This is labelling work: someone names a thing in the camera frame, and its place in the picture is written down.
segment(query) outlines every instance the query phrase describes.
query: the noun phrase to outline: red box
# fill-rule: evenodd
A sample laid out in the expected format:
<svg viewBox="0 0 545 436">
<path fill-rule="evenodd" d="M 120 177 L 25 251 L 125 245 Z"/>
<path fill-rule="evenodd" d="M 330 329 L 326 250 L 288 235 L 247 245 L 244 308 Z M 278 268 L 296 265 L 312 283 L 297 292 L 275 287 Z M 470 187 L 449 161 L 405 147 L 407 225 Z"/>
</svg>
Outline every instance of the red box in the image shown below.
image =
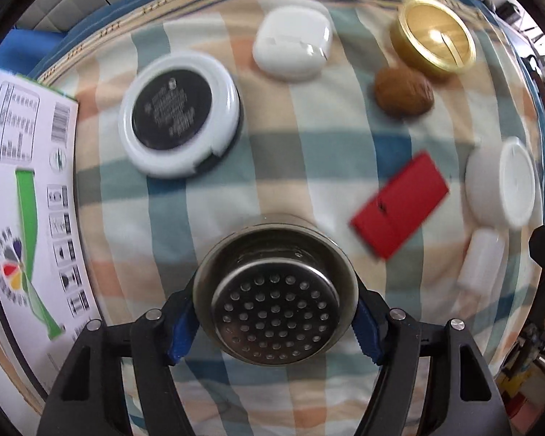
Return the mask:
<svg viewBox="0 0 545 436">
<path fill-rule="evenodd" d="M 448 194 L 427 152 L 393 177 L 350 224 L 378 256 L 389 259 Z"/>
</svg>

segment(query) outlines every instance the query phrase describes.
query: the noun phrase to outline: silver screw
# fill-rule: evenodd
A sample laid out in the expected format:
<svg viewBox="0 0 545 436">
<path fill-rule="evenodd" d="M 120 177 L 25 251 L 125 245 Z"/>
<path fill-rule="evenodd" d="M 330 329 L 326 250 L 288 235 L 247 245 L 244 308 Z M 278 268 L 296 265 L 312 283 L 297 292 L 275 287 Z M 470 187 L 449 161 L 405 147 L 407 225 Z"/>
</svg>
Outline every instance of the silver screw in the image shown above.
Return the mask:
<svg viewBox="0 0 545 436">
<path fill-rule="evenodd" d="M 90 322 L 87 323 L 87 329 L 89 331 L 97 331 L 101 325 L 101 320 L 90 320 Z"/>
<path fill-rule="evenodd" d="M 463 322 L 463 320 L 459 320 L 458 318 L 454 318 L 452 321 L 451 321 L 451 326 L 456 330 L 456 331 L 462 331 L 464 328 L 465 328 L 465 324 Z"/>
<path fill-rule="evenodd" d="M 405 320 L 405 311 L 402 310 L 401 308 L 392 308 L 389 311 L 389 315 L 397 322 L 401 322 L 401 320 Z"/>
<path fill-rule="evenodd" d="M 158 310 L 157 308 L 152 308 L 145 314 L 145 318 L 151 322 L 154 322 L 155 320 L 161 318 L 161 310 Z"/>
</svg>

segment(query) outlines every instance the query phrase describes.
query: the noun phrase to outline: black circular label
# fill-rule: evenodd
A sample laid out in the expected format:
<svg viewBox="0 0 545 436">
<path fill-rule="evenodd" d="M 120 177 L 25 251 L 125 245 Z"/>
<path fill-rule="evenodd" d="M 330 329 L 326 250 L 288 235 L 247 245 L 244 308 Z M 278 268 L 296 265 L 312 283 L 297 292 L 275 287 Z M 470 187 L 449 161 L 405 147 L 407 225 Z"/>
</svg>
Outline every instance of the black circular label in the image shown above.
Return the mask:
<svg viewBox="0 0 545 436">
<path fill-rule="evenodd" d="M 212 91 L 202 76 L 189 70 L 164 72 L 135 100 L 135 136 L 150 149 L 177 148 L 204 126 L 211 106 Z"/>
</svg>

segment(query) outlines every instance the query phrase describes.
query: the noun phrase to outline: gold tin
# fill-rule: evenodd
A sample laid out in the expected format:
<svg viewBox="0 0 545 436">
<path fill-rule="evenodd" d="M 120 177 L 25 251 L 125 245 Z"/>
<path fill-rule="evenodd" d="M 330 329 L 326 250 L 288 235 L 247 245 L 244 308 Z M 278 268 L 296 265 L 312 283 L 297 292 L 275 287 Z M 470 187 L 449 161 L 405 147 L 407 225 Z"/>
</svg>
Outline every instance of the gold tin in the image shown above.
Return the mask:
<svg viewBox="0 0 545 436">
<path fill-rule="evenodd" d="M 433 79 L 464 72 L 477 58 L 466 25 L 436 0 L 407 0 L 390 34 L 400 58 Z"/>
</svg>

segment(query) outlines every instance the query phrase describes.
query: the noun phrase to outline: striped tablecloth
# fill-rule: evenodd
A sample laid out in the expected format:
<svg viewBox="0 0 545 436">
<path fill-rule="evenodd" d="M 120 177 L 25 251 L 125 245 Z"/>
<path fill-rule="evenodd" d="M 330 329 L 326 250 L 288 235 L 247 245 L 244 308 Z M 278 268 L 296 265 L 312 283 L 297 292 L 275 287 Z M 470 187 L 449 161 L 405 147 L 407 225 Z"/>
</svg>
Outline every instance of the striped tablecloth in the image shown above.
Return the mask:
<svg viewBox="0 0 545 436">
<path fill-rule="evenodd" d="M 508 256 L 488 296 L 461 292 L 456 278 L 477 223 L 464 196 L 465 162 L 480 140 L 523 139 L 542 156 L 538 115 L 504 35 L 482 12 L 455 0 L 471 30 L 474 68 L 435 87 L 435 107 L 418 122 L 394 122 L 371 95 L 375 73 L 401 62 L 388 29 L 402 0 L 317 0 L 334 41 L 320 77 L 271 80 L 251 47 L 263 17 L 288 0 L 157 0 L 93 34 L 41 80 L 80 102 L 76 183 L 90 282 L 109 324 L 134 320 L 181 289 L 221 237 L 265 213 L 291 213 L 339 244 L 367 287 L 414 318 L 462 317 L 497 371 L 528 312 L 539 270 L 528 239 L 541 224 L 508 236 Z M 181 48 L 222 61 L 245 107 L 230 155 L 189 180 L 146 178 L 126 158 L 118 110 L 134 77 Z M 390 260 L 376 258 L 347 226 L 350 217 L 418 151 L 427 150 L 450 195 Z M 262 368 L 223 354 L 200 331 L 173 376 L 198 435 L 353 434 L 378 368 L 352 331 L 302 364 Z M 413 431 L 423 399 L 421 366 Z M 144 426 L 132 368 L 124 366 L 129 412 Z"/>
</svg>

